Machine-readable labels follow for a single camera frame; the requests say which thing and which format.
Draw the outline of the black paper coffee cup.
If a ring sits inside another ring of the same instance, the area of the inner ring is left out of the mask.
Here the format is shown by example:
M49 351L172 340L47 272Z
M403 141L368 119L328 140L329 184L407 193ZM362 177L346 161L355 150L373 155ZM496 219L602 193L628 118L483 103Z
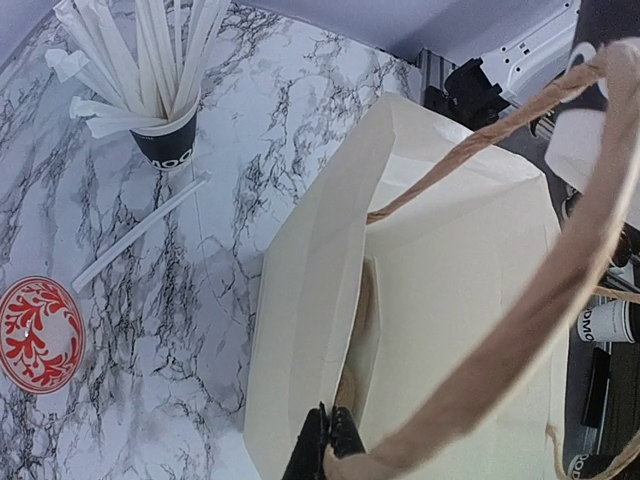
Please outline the black paper coffee cup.
M585 63L609 43L639 40L639 0L590 0L580 6L567 67ZM545 161L555 175L583 191L600 152L608 106L604 79L559 105Z

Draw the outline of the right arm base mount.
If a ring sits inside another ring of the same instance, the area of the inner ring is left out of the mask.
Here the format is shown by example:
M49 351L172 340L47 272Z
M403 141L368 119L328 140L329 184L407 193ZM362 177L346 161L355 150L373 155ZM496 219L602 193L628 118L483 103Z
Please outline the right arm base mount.
M482 69L481 58L471 58L461 66L422 49L421 105L470 130L495 123L510 103L498 83L492 83Z

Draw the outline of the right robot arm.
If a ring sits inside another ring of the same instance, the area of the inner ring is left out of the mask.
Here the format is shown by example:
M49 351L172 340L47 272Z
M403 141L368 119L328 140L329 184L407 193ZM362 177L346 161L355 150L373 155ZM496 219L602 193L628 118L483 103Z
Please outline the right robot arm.
M483 72L504 100L521 106L565 71L580 6L580 0L562 1L546 19L481 55Z

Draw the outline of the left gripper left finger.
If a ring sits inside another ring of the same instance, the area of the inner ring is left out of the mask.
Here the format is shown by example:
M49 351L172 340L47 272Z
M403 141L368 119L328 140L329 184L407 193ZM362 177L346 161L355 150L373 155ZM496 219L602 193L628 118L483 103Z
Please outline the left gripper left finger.
M329 426L325 406L320 402L307 413L282 476L283 480L326 479L323 462L329 440Z

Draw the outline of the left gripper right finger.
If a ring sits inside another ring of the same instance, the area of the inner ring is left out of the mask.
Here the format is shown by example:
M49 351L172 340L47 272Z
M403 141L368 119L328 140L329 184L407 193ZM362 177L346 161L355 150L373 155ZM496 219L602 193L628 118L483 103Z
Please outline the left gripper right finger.
M334 406L332 409L329 445L337 458L366 452L354 418L347 407Z

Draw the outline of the beige paper bag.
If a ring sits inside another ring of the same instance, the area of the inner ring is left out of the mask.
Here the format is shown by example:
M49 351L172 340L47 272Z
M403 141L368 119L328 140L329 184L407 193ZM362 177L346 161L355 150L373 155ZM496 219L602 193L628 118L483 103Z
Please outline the beige paper bag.
M598 85L612 94L566 224L544 174L499 147ZM363 452L330 479L562 479L569 331L639 177L639 42L610 43L479 131L382 96L267 249L247 451L280 479L302 426L352 401Z

